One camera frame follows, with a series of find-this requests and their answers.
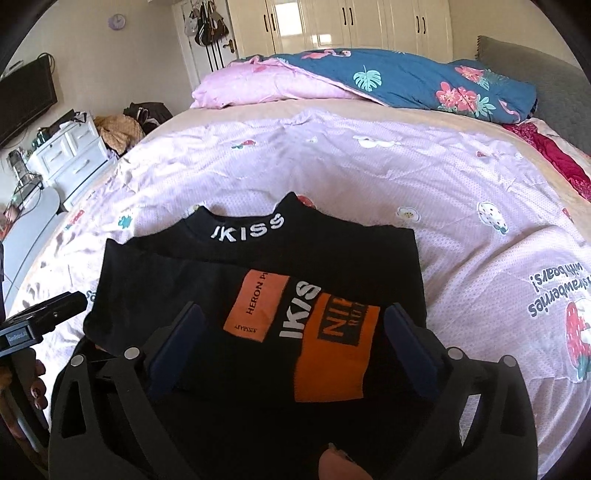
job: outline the orange patch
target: orange patch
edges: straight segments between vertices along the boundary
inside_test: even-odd
[[[284,275],[250,270],[223,329],[234,336],[262,342],[288,280]]]
[[[296,401],[363,398],[363,376],[378,317],[379,307],[320,295],[306,323],[295,366]]]

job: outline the red blanket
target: red blanket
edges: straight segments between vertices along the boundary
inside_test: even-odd
[[[569,181],[581,197],[591,202],[591,179],[571,156],[556,145],[554,140],[539,133],[538,128],[532,123],[506,124],[503,127],[524,139],[540,152]]]

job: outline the white nightstand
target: white nightstand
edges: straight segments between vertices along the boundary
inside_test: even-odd
[[[29,170],[57,190],[61,204],[72,210],[87,186],[109,166],[105,143],[90,115],[85,124],[70,122],[31,155]]]

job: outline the tv screen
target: tv screen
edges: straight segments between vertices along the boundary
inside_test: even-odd
[[[47,55],[0,80],[0,148],[57,103]]]

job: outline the door handle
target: door handle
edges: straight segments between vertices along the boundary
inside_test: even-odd
[[[234,41],[232,39],[230,39],[230,41],[228,43],[226,43],[225,45],[222,45],[222,48],[228,48],[230,47],[230,51],[232,53],[234,53],[236,50],[234,49]]]

